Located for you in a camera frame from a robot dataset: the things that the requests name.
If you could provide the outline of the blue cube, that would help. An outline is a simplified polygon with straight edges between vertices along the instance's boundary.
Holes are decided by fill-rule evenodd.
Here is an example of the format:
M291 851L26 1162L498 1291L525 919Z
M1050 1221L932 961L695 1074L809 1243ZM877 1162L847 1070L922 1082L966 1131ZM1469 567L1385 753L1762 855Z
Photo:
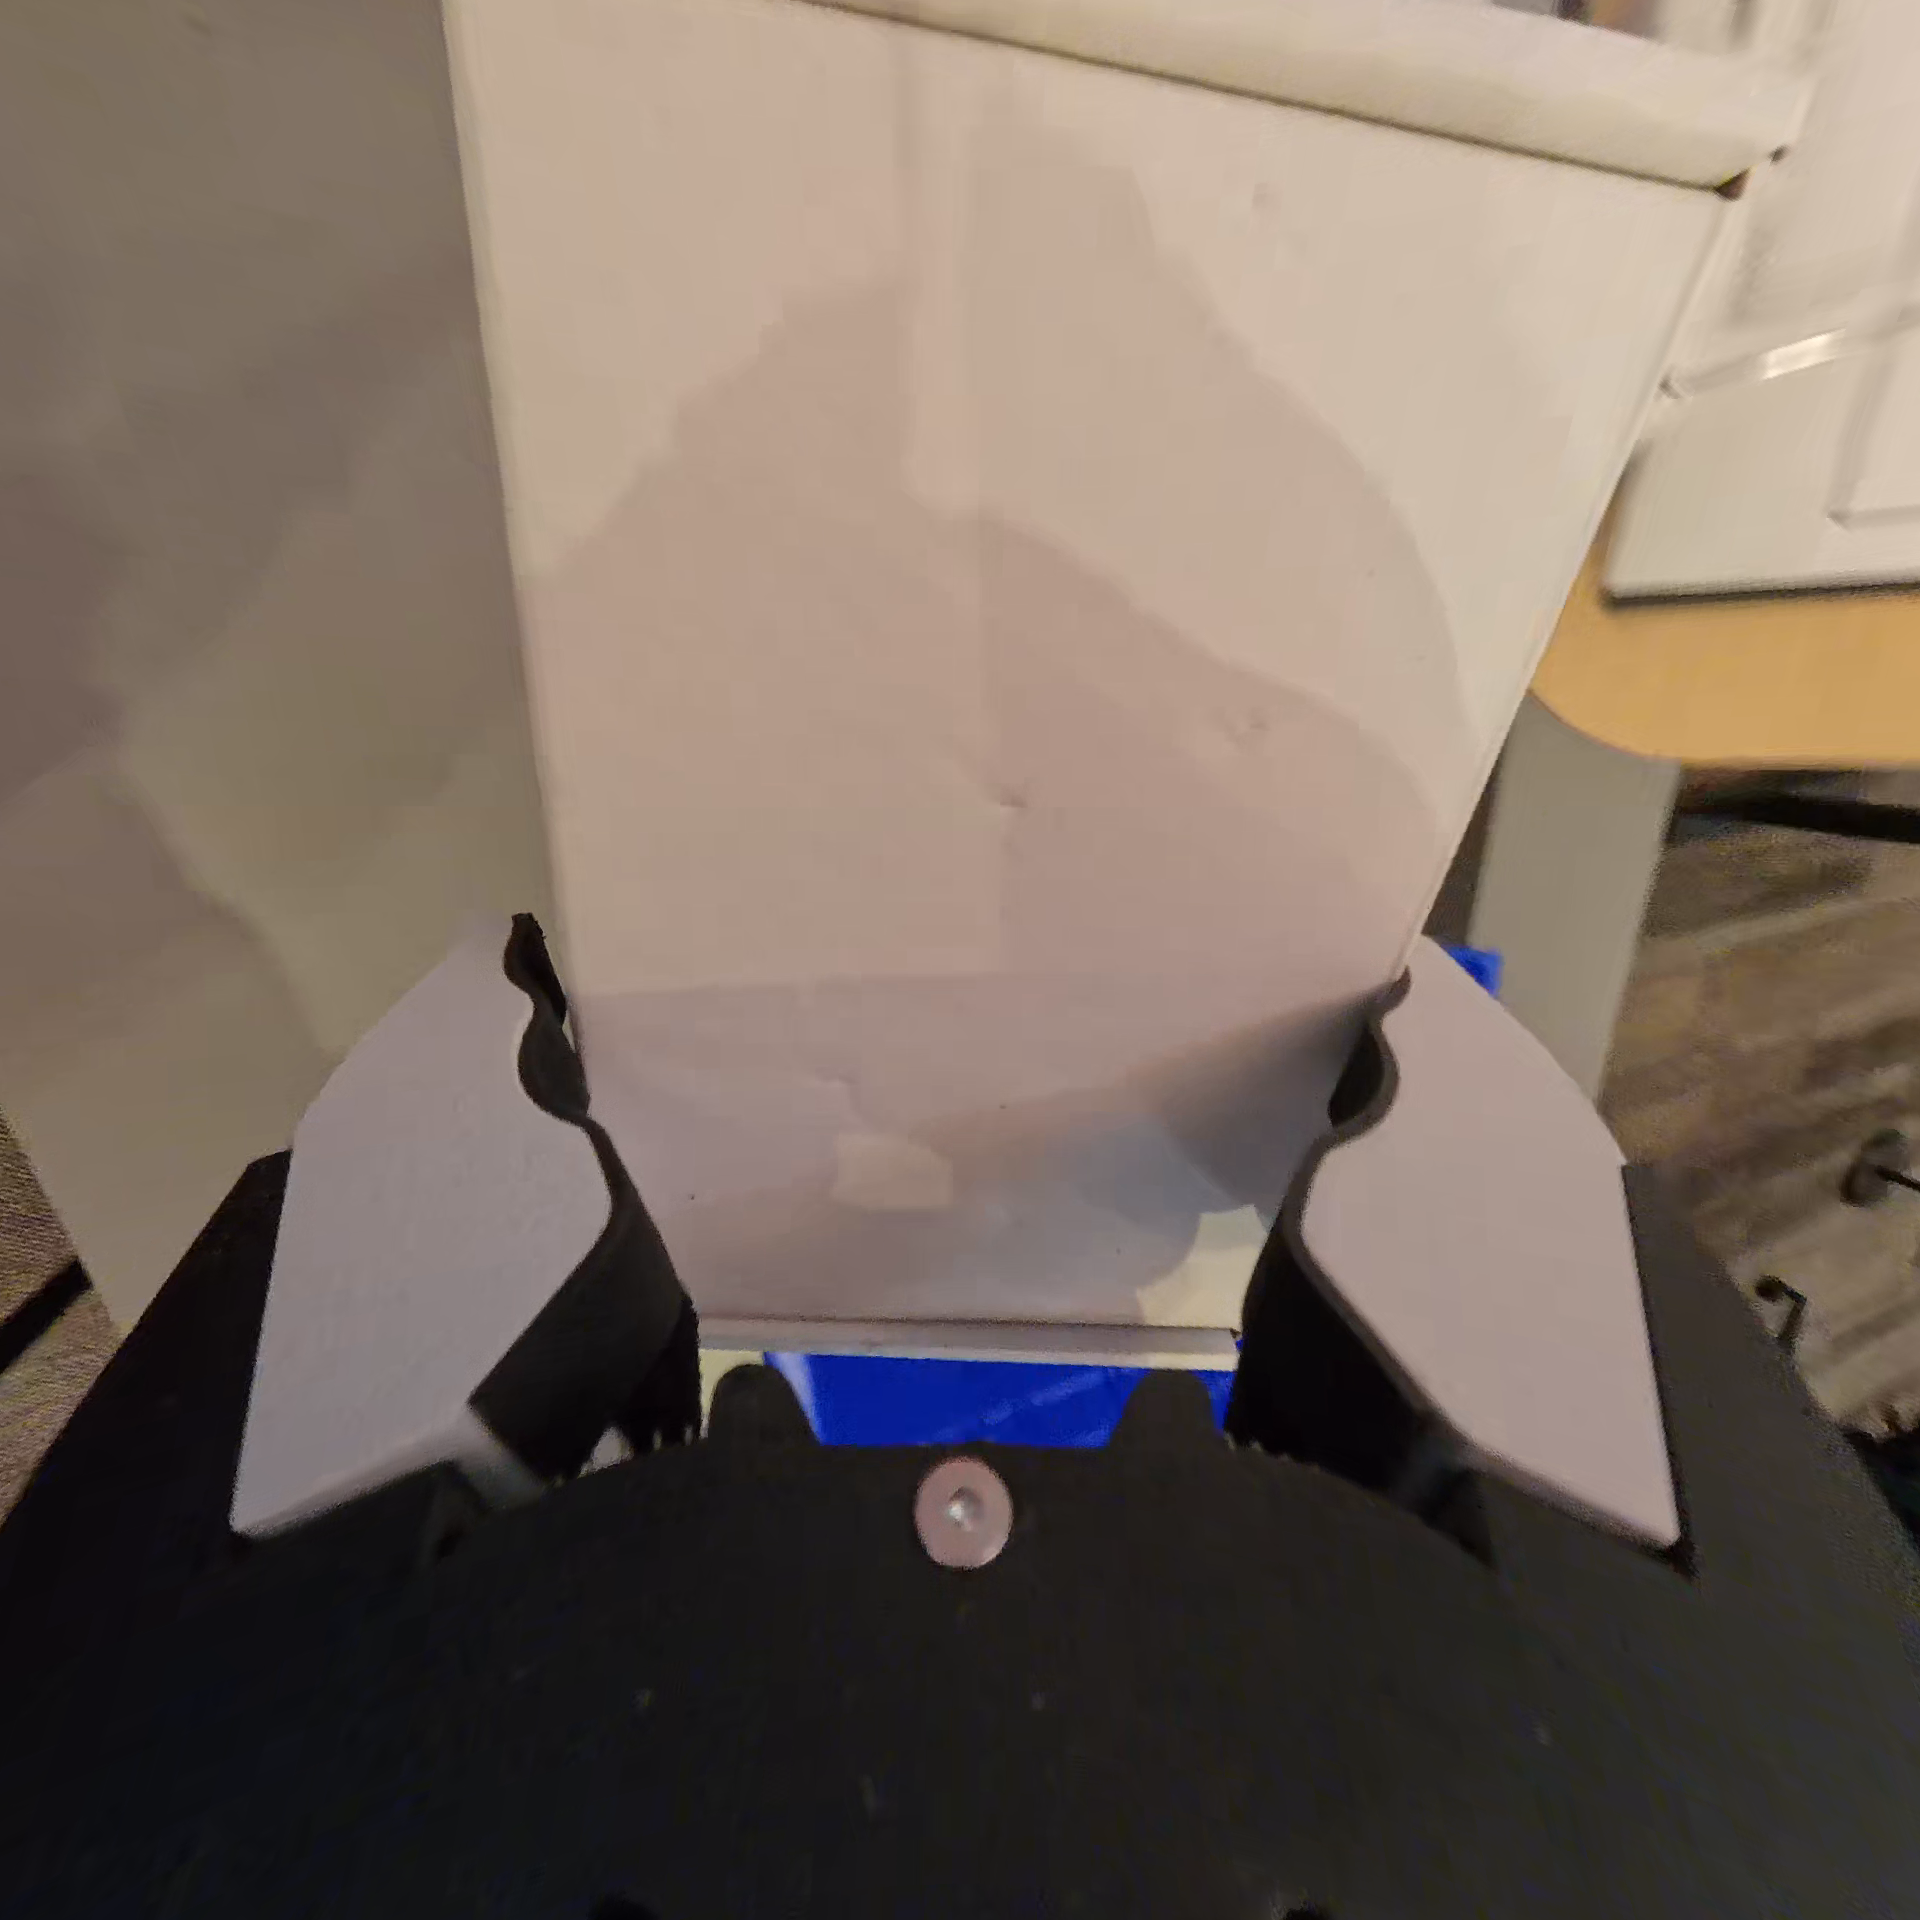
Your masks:
M841 1449L1101 1449L1141 1367L767 1351L817 1438Z

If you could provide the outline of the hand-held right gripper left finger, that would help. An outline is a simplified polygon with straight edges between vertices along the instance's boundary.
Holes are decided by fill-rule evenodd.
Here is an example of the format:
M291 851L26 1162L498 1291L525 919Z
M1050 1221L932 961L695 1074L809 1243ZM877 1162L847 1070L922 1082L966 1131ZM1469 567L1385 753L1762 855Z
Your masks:
M231 1528L453 1471L489 1506L701 1430L699 1321L533 914L468 931L295 1129Z

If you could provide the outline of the light wooden table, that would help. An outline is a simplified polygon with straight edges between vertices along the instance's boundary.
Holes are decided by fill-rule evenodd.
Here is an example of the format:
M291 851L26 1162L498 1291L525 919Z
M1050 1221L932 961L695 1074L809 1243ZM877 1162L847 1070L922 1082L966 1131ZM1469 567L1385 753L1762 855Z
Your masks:
M1595 1099L1684 769L1911 771L1914 587L1633 602L1601 519L1461 848L1467 941Z

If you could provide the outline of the white cabinet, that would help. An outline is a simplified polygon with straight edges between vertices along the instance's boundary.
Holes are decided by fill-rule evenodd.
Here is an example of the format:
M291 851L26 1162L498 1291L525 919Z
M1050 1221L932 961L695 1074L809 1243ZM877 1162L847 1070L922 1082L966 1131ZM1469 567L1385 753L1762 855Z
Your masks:
M1810 82L1622 480L1618 605L1917 582L1917 5L1754 5Z

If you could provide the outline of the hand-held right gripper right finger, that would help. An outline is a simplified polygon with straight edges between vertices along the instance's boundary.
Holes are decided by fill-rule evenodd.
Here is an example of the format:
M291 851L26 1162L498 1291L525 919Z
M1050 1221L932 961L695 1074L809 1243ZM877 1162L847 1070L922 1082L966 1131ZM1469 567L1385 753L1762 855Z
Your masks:
M1682 1538L1625 1162L1549 1053L1417 942L1244 1297L1233 1440L1431 1515L1498 1480Z

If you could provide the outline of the white cardboard box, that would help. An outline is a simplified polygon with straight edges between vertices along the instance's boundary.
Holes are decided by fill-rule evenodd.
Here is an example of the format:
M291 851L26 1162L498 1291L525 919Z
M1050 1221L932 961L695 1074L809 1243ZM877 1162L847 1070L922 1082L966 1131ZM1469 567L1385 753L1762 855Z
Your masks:
M559 965L714 1321L1211 1335L1807 82L446 5Z

